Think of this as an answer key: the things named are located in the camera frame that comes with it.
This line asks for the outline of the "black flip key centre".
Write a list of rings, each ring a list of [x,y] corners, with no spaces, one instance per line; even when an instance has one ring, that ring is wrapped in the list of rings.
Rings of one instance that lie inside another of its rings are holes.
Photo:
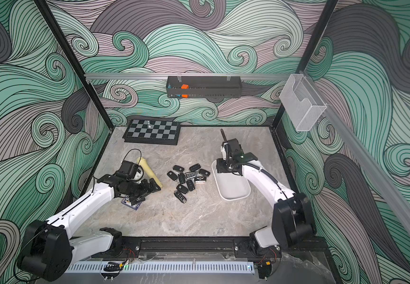
[[[180,184],[185,184],[186,183],[186,177],[184,173],[179,173],[178,174],[178,181]]]

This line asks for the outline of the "black VW key top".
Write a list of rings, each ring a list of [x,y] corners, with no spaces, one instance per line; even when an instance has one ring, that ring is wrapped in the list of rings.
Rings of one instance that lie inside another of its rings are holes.
[[[179,165],[174,165],[174,166],[172,167],[172,169],[173,169],[175,172],[178,172],[178,173],[182,173],[182,172],[184,171],[184,168],[181,167],[181,166],[179,166]]]

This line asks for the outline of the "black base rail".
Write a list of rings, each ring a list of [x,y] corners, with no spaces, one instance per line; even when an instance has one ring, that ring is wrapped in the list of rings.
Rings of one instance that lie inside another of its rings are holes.
[[[328,245],[321,237],[312,237],[290,248],[271,246],[259,248],[250,237],[123,237],[122,252],[104,252],[93,258],[124,257],[127,251],[136,257],[151,257],[162,253],[218,253],[237,259],[280,259],[282,254],[297,258],[331,257]]]

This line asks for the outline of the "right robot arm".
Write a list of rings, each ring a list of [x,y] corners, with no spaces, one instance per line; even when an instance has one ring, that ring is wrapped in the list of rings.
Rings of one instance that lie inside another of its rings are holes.
[[[212,164],[220,197],[225,201],[245,199],[254,185],[272,208],[271,225],[251,234],[255,247],[286,249],[314,235],[316,224],[309,198],[282,184],[253,153],[245,153],[237,139],[229,140],[224,130],[220,132],[222,157]]]

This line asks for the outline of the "black VW key large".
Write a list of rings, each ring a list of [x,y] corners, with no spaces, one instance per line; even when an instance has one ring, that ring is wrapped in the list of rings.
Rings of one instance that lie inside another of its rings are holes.
[[[177,175],[175,172],[173,172],[173,171],[169,171],[169,172],[167,173],[167,176],[168,176],[171,180],[173,180],[173,181],[177,181],[177,180],[178,180],[178,175]]]

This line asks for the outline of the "aluminium rail right wall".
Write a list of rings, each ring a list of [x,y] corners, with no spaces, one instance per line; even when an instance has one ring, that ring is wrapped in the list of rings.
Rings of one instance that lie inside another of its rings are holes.
[[[397,189],[394,182],[390,180],[388,175],[382,170],[378,162],[370,155],[369,151],[364,147],[361,141],[338,116],[335,107],[329,104],[327,99],[323,97],[322,93],[310,76],[304,71],[300,71],[299,74],[305,77],[311,85],[311,88],[317,94],[318,98],[322,100],[326,106],[323,114],[333,124],[337,134],[348,146],[350,151],[354,153],[364,173],[367,175],[369,180],[374,183],[375,188],[379,190],[379,194],[383,197],[407,233],[410,235],[410,204],[408,201]]]

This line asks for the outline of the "black grey chessboard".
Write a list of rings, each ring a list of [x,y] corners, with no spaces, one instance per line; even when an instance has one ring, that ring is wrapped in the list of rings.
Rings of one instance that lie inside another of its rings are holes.
[[[148,121],[153,125],[153,129],[148,129]],[[176,146],[180,131],[181,124],[179,122],[133,119],[129,122],[122,138],[127,143]]]

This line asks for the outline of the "black key silver trim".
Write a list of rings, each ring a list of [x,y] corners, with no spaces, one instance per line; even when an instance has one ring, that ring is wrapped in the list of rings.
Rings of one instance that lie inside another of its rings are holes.
[[[174,196],[182,203],[185,204],[187,202],[186,197],[180,192],[180,191],[175,191]]]

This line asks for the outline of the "black wall shelf tray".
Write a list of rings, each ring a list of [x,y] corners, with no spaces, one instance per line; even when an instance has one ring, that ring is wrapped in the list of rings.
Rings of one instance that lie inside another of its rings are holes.
[[[181,89],[183,84],[189,86],[188,89]],[[238,98],[242,95],[242,81],[239,77],[177,77],[169,76],[166,82],[166,90],[169,98],[205,98],[224,99]]]

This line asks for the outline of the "blue playing card box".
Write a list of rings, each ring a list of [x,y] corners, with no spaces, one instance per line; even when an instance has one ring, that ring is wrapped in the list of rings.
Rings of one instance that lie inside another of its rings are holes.
[[[131,203],[130,202],[130,198],[129,197],[125,197],[122,199],[121,203],[135,211],[137,211],[139,209],[139,207],[141,206],[142,202],[138,202],[138,203]]]

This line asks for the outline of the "clear acrylic wall holder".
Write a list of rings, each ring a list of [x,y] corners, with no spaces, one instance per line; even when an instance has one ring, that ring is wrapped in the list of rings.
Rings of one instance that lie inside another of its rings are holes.
[[[308,132],[327,106],[313,80],[305,74],[291,74],[279,98],[298,132]]]

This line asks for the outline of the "aluminium rail back wall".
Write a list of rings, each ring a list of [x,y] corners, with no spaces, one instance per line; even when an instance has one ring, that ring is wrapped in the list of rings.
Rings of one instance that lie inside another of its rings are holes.
[[[290,73],[85,73],[86,80],[167,80],[169,76],[177,77],[239,77],[241,80],[280,81],[287,80]]]

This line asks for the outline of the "white plastic storage box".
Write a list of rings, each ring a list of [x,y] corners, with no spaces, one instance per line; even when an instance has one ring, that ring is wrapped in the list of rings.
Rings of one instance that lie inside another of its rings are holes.
[[[223,200],[242,200],[251,194],[251,186],[246,178],[232,173],[219,173],[216,160],[212,163],[212,172],[218,193]]]

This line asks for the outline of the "aluminium rail wall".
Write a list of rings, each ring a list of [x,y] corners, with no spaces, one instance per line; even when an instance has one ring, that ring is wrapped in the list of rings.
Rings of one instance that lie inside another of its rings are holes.
[[[167,80],[169,76],[177,77],[239,77],[241,80],[280,81],[287,80],[290,73],[85,73],[86,80]]]
[[[408,201],[397,189],[394,182],[390,180],[388,175],[382,170],[378,162],[370,155],[369,151],[364,147],[361,141],[338,116],[335,107],[329,104],[327,99],[323,97],[322,93],[310,76],[304,71],[300,71],[299,74],[305,77],[311,85],[311,88],[317,94],[318,98],[322,100],[326,106],[323,114],[333,124],[337,134],[348,146],[350,151],[354,153],[364,173],[367,175],[369,180],[374,183],[375,188],[379,190],[379,194],[383,197],[407,233],[410,235],[410,204]]]

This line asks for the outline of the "black key top right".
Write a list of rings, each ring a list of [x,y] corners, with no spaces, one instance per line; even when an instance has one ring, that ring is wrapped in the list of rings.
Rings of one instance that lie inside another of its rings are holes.
[[[194,165],[190,166],[190,168],[189,168],[189,170],[190,170],[191,172],[195,172],[195,171],[198,171],[198,170],[200,170],[200,169],[201,169],[201,165],[200,165],[199,163],[194,164]]]

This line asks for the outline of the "yellow plastic cylinder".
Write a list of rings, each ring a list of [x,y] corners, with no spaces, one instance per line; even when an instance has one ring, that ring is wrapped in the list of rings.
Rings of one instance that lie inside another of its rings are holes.
[[[155,175],[154,171],[151,169],[151,167],[148,165],[148,162],[146,161],[145,158],[140,157],[137,160],[138,164],[142,167],[144,173],[149,177],[152,178],[157,185],[162,188],[163,184],[161,183],[161,181],[159,180],[159,178]]]

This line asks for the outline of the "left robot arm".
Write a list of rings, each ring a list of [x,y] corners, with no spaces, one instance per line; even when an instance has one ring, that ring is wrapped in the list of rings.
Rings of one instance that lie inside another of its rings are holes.
[[[58,214],[45,221],[35,220],[25,231],[16,266],[38,278],[55,281],[70,265],[99,253],[118,256],[123,252],[122,233],[113,228],[102,228],[85,237],[74,238],[74,233],[103,205],[122,195],[140,203],[161,190],[154,178],[129,180],[123,175],[106,174],[94,187]]]

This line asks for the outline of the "silver BMW key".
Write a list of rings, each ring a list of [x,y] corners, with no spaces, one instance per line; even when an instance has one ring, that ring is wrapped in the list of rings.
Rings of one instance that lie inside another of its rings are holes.
[[[193,179],[197,176],[197,172],[186,172],[185,174],[186,180]]]

